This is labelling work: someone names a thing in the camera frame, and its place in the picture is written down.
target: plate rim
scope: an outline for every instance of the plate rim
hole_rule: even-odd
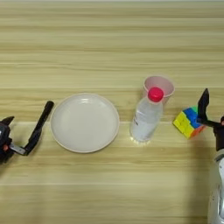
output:
[[[104,146],[102,146],[101,148],[97,149],[97,150],[91,150],[91,151],[80,151],[80,150],[72,150],[71,148],[68,148],[66,147],[64,144],[62,144],[58,139],[57,137],[54,135],[53,133],[53,115],[55,113],[55,111],[57,110],[57,108],[59,108],[61,106],[61,104],[63,104],[63,102],[66,102],[68,101],[69,99],[73,98],[73,97],[78,97],[80,95],[94,95],[96,96],[97,98],[102,98],[105,102],[107,102],[111,108],[115,111],[115,117],[116,117],[116,120],[117,120],[117,127],[116,127],[116,130],[115,130],[115,134],[113,135],[113,137],[111,138],[111,141],[107,144],[105,144]],[[116,138],[117,134],[118,134],[118,131],[119,131],[119,128],[120,128],[120,116],[119,116],[119,113],[118,113],[118,110],[116,108],[116,106],[110,101],[108,100],[106,97],[104,96],[101,96],[99,94],[93,94],[93,93],[78,93],[78,94],[72,94],[68,97],[66,97],[65,99],[61,100],[57,106],[53,109],[53,112],[52,112],[52,115],[51,115],[51,118],[50,118],[50,129],[51,129],[51,132],[52,132],[52,136],[54,138],[54,140],[61,146],[63,147],[64,149],[68,150],[68,151],[71,151],[71,152],[75,152],[75,153],[81,153],[81,154],[88,154],[88,153],[93,153],[93,152],[96,152],[96,151],[100,151],[102,149],[104,149],[105,147],[107,147],[108,145],[110,145]]]

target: white robot part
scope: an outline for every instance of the white robot part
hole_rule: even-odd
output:
[[[218,151],[211,175],[212,189],[207,223],[224,224],[224,149]]]

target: white plate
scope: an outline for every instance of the white plate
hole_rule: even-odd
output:
[[[76,94],[52,113],[55,140],[70,151],[88,153],[110,144],[119,130],[114,105],[98,94]]]

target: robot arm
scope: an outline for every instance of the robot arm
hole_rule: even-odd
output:
[[[42,128],[53,109],[53,105],[54,104],[52,101],[48,101],[46,103],[45,109],[39,118],[34,131],[31,133],[28,144],[25,147],[16,146],[10,138],[11,129],[9,125],[14,119],[14,116],[7,117],[0,122],[0,164],[6,163],[14,152],[23,156],[28,156],[30,154],[39,141]]]
[[[207,106],[209,104],[209,93],[206,89],[199,99],[198,123],[213,128],[216,138],[217,156],[215,158],[214,170],[212,170],[212,188],[208,208],[208,224],[224,224],[224,116],[220,122],[207,119]]]

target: wooden table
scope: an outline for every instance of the wooden table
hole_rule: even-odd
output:
[[[49,123],[29,157],[0,170],[3,224],[200,224],[207,221],[211,129],[186,140],[172,125],[210,89],[224,105],[224,3],[0,3],[0,116],[16,116],[25,144],[47,100],[81,92],[118,108],[116,140],[81,155],[53,140]],[[176,93],[151,143],[130,140],[144,78],[166,74]]]

